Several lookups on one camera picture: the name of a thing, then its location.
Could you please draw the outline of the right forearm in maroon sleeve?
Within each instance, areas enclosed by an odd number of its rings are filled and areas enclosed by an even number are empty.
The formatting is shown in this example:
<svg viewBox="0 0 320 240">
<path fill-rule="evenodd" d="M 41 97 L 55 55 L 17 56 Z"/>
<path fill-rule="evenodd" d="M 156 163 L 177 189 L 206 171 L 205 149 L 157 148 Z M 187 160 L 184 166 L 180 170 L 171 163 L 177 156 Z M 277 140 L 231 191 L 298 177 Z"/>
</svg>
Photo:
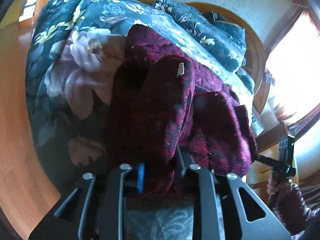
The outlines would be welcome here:
<svg viewBox="0 0 320 240">
<path fill-rule="evenodd" d="M 297 184 L 293 184 L 289 196 L 278 201 L 272 196 L 271 210 L 285 226 L 292 239 L 319 239 L 319 209 L 307 207 L 303 194 Z"/>
</svg>

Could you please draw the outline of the person's right hand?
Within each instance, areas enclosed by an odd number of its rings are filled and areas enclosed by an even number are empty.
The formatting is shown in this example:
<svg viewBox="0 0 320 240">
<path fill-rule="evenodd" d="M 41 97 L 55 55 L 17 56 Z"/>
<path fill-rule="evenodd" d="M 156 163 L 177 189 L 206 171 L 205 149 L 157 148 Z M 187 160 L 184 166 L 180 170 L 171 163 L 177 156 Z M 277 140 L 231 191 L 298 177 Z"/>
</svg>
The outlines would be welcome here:
<svg viewBox="0 0 320 240">
<path fill-rule="evenodd" d="M 277 174 L 271 172 L 268 178 L 267 183 L 267 193 L 270 197 L 277 195 L 277 200 L 281 201 L 282 199 L 289 196 L 293 189 L 293 182 L 291 179 L 277 178 Z"/>
</svg>

